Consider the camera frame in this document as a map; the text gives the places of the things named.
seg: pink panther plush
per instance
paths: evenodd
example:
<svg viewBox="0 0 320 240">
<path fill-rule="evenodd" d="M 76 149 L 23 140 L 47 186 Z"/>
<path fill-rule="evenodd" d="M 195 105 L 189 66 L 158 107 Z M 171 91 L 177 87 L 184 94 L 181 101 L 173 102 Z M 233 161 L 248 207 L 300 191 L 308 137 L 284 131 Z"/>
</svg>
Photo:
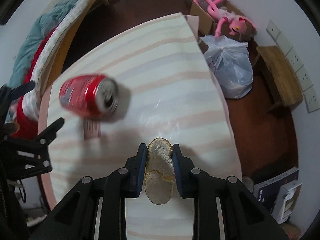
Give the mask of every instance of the pink panther plush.
<svg viewBox="0 0 320 240">
<path fill-rule="evenodd" d="M 231 35 L 236 35 L 237 33 L 245 34 L 247 31 L 247 27 L 245 22 L 249 22 L 252 24 L 252 27 L 255 29 L 255 25 L 252 21 L 250 21 L 247 17 L 242 15 L 236 15 L 234 12 L 229 13 L 228 11 L 218 8 L 216 4 L 224 1 L 224 0 L 205 0 L 209 6 L 207 8 L 208 14 L 213 19 L 218 20 L 218 25 L 215 32 L 215 37 L 219 37 L 221 35 L 221 27 L 225 22 L 229 23 L 229 29 Z"/>
</svg>

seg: product box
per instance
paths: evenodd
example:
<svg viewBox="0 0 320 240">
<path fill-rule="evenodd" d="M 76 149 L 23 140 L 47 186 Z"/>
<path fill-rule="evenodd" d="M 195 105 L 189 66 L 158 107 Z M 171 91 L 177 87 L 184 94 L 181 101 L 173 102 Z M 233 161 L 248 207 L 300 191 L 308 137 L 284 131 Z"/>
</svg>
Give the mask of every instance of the product box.
<svg viewBox="0 0 320 240">
<path fill-rule="evenodd" d="M 285 222 L 291 215 L 300 193 L 301 184 L 295 179 L 280 187 L 276 204 L 271 214 L 279 224 Z"/>
<path fill-rule="evenodd" d="M 255 184 L 253 187 L 253 195 L 269 212 L 272 212 L 280 187 L 298 179 L 298 174 L 299 169 L 293 167 L 272 179 Z"/>
<path fill-rule="evenodd" d="M 220 4 L 217 4 L 218 7 L 224 6 L 227 8 L 229 12 L 235 12 L 235 14 L 244 15 L 236 6 L 234 6 L 229 1 L 223 1 Z M 204 11 L 199 5 L 195 4 L 194 2 L 191 3 L 191 10 L 190 15 L 199 16 L 199 30 L 204 35 L 214 35 L 215 30 L 217 28 L 218 21 L 213 20 L 212 17 Z M 247 25 L 247 32 L 246 34 L 236 34 L 230 35 L 229 24 L 224 23 L 221 28 L 221 35 L 225 35 L 228 38 L 239 42 L 250 41 L 253 35 L 255 34 L 255 30 L 252 28 L 250 23 L 246 23 Z"/>
</svg>

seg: electrical socket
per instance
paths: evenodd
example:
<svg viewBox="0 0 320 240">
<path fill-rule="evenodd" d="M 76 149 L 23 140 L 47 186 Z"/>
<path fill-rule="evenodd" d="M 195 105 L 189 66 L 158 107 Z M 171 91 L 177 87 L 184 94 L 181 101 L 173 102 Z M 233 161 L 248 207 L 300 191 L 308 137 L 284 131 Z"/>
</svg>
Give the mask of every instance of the electrical socket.
<svg viewBox="0 0 320 240">
<path fill-rule="evenodd" d="M 303 65 L 294 48 L 292 48 L 287 54 L 287 60 L 289 61 L 294 72 L 297 72 Z"/>
<path fill-rule="evenodd" d="M 309 87 L 313 85 L 311 78 L 304 66 L 302 66 L 297 72 L 296 77 L 300 83 L 302 91 L 307 90 Z"/>
<path fill-rule="evenodd" d="M 316 111 L 320 108 L 319 99 L 316 90 L 313 86 L 306 90 L 303 93 L 303 96 L 309 113 Z"/>
<path fill-rule="evenodd" d="M 276 43 L 285 56 L 287 56 L 288 52 L 293 47 L 291 42 L 284 36 L 282 32 L 280 32 L 280 34 L 278 35 Z"/>
<path fill-rule="evenodd" d="M 269 33 L 274 40 L 276 40 L 278 35 L 280 34 L 279 28 L 271 20 L 269 20 L 267 26 L 267 33 Z"/>
</svg>

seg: wooden stool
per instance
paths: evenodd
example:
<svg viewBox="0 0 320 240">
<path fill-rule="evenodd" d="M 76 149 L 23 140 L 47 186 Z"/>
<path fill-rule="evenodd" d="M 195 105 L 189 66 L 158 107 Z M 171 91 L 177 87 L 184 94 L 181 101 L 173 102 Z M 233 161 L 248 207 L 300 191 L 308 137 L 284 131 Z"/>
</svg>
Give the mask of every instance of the wooden stool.
<svg viewBox="0 0 320 240">
<path fill-rule="evenodd" d="M 262 72 L 274 99 L 268 111 L 301 102 L 302 90 L 283 52 L 277 46 L 257 47 L 257 52 L 253 71 Z M 261 59 L 265 64 L 257 64 Z"/>
</svg>

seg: bread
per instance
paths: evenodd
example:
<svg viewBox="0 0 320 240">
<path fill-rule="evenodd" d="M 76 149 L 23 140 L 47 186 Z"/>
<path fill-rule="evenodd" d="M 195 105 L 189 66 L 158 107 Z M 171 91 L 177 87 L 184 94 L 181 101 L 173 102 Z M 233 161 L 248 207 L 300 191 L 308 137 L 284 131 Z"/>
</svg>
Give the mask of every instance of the bread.
<svg viewBox="0 0 320 240">
<path fill-rule="evenodd" d="M 153 204 L 165 204 L 172 198 L 174 186 L 172 153 L 172 145 L 163 138 L 154 139 L 148 146 L 144 189 Z"/>
</svg>

